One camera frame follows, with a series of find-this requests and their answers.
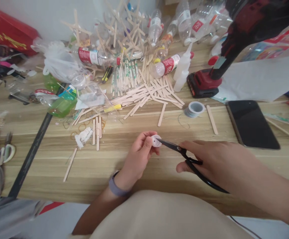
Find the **red box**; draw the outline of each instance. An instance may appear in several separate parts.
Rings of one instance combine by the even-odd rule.
[[[32,50],[33,40],[38,37],[36,29],[0,11],[0,44],[28,56],[37,54]]]

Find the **purple wristband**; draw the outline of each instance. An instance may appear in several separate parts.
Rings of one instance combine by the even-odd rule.
[[[111,190],[111,192],[118,196],[118,197],[125,197],[128,195],[128,193],[131,191],[131,190],[122,190],[120,188],[118,188],[118,186],[115,184],[114,182],[114,177],[118,174],[118,172],[114,173],[112,175],[112,177],[110,178],[109,180],[109,188]]]

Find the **phone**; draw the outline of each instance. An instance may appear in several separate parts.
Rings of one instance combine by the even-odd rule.
[[[280,149],[256,101],[229,101],[227,109],[240,144],[252,148]]]

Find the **hand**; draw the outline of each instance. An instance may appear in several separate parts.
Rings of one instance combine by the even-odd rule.
[[[235,195],[260,184],[259,178],[273,173],[240,144],[196,140],[185,141],[180,147],[203,161],[203,165],[193,165],[206,178]],[[192,172],[185,162],[181,162],[177,172],[184,171]]]
[[[123,189],[129,190],[138,179],[142,177],[143,171],[147,166],[153,153],[160,155],[160,148],[152,147],[151,136],[157,134],[155,131],[142,132],[133,143],[124,166],[115,176],[114,182]]]

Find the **black scissors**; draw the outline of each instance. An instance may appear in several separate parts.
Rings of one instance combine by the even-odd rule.
[[[208,186],[210,186],[211,188],[214,188],[215,190],[217,191],[220,191],[222,193],[229,193],[228,191],[222,189],[220,186],[216,185],[215,183],[213,183],[212,181],[210,181],[209,179],[207,179],[203,174],[200,173],[200,171],[198,171],[196,169],[196,167],[194,167],[193,163],[194,164],[197,164],[197,165],[202,165],[203,164],[203,161],[201,160],[195,160],[195,159],[192,159],[190,157],[188,157],[186,155],[186,149],[183,149],[181,148],[180,146],[172,143],[172,142],[169,142],[169,141],[165,141],[163,139],[159,139],[157,138],[157,140],[159,140],[162,144],[164,144],[165,146],[167,146],[168,148],[170,149],[173,149],[177,152],[179,152],[184,158],[185,158],[185,162],[186,164],[190,167],[190,169],[203,181],[205,182]]]

